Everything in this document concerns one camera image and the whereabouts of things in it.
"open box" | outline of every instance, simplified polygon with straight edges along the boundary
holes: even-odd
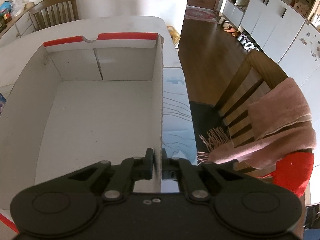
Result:
[[[157,33],[101,33],[34,52],[0,117],[0,209],[27,187],[101,160],[120,164],[150,147],[161,164],[162,46]],[[159,192],[157,175],[135,191]]]

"yellow plastic bag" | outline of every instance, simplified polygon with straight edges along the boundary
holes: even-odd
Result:
[[[180,34],[173,26],[167,26],[170,36],[172,38],[173,44],[176,46],[180,41]]]

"chair backrest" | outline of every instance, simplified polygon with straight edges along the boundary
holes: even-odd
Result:
[[[76,0],[43,0],[30,9],[29,15],[37,31],[79,20]]]
[[[248,76],[252,68],[258,72],[258,74],[260,75],[260,79],[251,88],[249,88],[249,90],[238,101],[236,101],[236,103],[234,103],[230,107],[230,109],[222,116],[223,119],[225,119],[236,109],[238,109],[262,85],[263,82],[266,82],[268,87],[272,90],[283,80],[288,78],[286,73],[267,55],[257,50],[251,50],[246,59],[242,62],[236,74],[233,76],[230,84],[218,100],[217,104],[215,105],[215,108],[218,111],[220,111],[228,102],[228,100],[234,95],[234,93],[243,83],[244,79]],[[228,124],[228,127],[230,128],[235,126],[246,117],[248,117],[248,110],[245,110],[240,115],[238,115],[232,122]],[[231,139],[235,139],[240,135],[249,132],[251,129],[252,126],[249,123],[245,127],[241,128],[238,132],[231,135]],[[247,143],[251,143],[253,141],[254,137],[251,137],[237,146],[246,145]]]

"patterned rug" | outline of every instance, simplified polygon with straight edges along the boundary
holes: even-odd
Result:
[[[213,10],[187,5],[184,18],[205,21],[205,22],[211,22],[211,23],[218,23],[217,19],[219,19],[219,16]]]

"shoe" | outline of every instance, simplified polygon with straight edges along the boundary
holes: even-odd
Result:
[[[240,41],[241,45],[244,45],[245,43],[248,43],[248,42],[250,42],[250,40],[248,39],[247,36]]]
[[[252,49],[252,48],[254,48],[254,44],[252,42],[248,42],[248,43],[243,45],[243,48],[245,50]]]
[[[224,23],[222,24],[223,28],[229,28],[231,26],[231,23],[229,21],[224,21]]]
[[[258,47],[253,47],[253,48],[248,49],[248,52],[250,52],[250,51],[253,50],[253,49],[255,49],[255,50],[257,50],[257,51],[260,51],[260,49],[259,49]]]
[[[241,32],[240,32],[240,31],[236,31],[235,33],[233,33],[233,34],[232,34],[232,36],[234,36],[234,37],[238,37],[240,34],[241,34]]]
[[[241,41],[243,38],[245,38],[246,36],[244,34],[240,34],[237,38],[238,41]]]
[[[236,30],[232,26],[230,26],[228,28],[223,28],[223,30],[227,33],[235,33],[236,32]]]
[[[219,20],[219,22],[218,22],[218,24],[221,25],[221,24],[223,24],[224,21],[226,21],[225,17],[221,17],[220,20]]]

